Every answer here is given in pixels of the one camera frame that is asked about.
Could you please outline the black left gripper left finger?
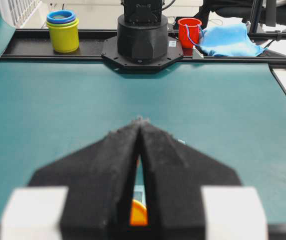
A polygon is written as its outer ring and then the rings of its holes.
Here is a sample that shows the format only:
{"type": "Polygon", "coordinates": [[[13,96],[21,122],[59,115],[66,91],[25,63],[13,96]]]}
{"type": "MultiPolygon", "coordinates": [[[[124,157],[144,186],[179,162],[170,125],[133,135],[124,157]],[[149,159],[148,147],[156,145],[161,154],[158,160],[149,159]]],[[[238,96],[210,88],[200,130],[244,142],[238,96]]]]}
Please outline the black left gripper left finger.
{"type": "Polygon", "coordinates": [[[37,169],[11,193],[0,239],[108,239],[129,221],[139,130],[132,123],[37,169]]]}

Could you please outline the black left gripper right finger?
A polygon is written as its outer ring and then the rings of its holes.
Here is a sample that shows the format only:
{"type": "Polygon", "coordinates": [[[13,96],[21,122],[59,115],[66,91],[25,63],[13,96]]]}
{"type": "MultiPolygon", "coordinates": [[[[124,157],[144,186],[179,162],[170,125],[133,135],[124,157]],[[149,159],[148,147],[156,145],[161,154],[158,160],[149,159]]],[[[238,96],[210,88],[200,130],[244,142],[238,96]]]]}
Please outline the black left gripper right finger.
{"type": "Polygon", "coordinates": [[[148,220],[165,240],[266,240],[254,187],[236,171],[149,124],[140,126],[148,220]]]}

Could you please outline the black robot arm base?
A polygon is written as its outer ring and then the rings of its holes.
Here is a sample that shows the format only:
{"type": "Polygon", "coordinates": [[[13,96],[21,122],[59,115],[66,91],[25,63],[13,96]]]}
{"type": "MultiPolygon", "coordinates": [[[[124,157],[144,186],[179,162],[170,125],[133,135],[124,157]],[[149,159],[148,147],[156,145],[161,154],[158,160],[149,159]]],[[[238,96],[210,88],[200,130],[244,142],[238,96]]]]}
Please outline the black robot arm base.
{"type": "Polygon", "coordinates": [[[183,58],[180,42],[169,36],[162,0],[125,0],[122,5],[117,35],[104,41],[104,59],[128,70],[161,70],[183,58]]]}

